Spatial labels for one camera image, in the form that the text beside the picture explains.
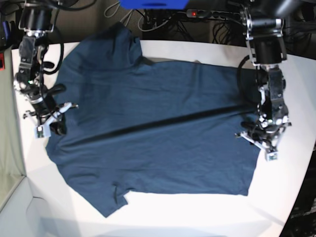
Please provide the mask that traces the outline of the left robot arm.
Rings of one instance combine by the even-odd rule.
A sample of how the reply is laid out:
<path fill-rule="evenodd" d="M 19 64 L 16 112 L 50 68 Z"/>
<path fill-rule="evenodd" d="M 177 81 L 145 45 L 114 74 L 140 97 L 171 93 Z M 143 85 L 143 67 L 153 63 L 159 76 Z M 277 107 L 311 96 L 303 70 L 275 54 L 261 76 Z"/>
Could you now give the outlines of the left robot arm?
<path fill-rule="evenodd" d="M 255 122 L 243 122 L 246 130 L 236 136 L 242 137 L 265 152 L 267 160 L 278 157 L 278 145 L 288 127 L 289 110 L 284 101 L 286 81 L 280 63 L 286 61 L 287 51 L 283 39 L 285 18 L 295 11 L 301 0 L 231 0 L 240 17 L 236 21 L 243 27 L 249 53 L 237 68 L 237 85 L 244 100 L 241 85 L 241 68 L 247 60 L 256 67 L 258 91 L 261 101 L 257 105 L 258 118 Z"/>

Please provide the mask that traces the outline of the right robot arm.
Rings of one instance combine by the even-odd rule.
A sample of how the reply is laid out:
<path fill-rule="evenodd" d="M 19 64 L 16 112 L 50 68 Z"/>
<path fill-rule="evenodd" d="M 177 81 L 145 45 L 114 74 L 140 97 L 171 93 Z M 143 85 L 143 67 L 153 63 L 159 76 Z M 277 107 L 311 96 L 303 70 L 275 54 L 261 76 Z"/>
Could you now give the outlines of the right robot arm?
<path fill-rule="evenodd" d="M 23 118 L 30 119 L 34 124 L 36 138 L 48 138 L 52 133 L 65 135 L 67 133 L 65 112 L 76 108 L 76 103 L 56 103 L 54 96 L 66 91 L 63 84 L 47 88 L 44 75 L 52 75 L 59 71 L 63 57 L 64 44 L 60 44 L 58 64 L 45 61 L 49 48 L 48 34 L 58 32 L 57 16 L 53 11 L 81 11 L 95 5 L 91 3 L 73 8 L 69 0 L 27 0 L 22 12 L 18 28 L 25 34 L 19 44 L 20 64 L 14 76 L 14 89 L 23 95 L 33 107 L 26 111 Z"/>

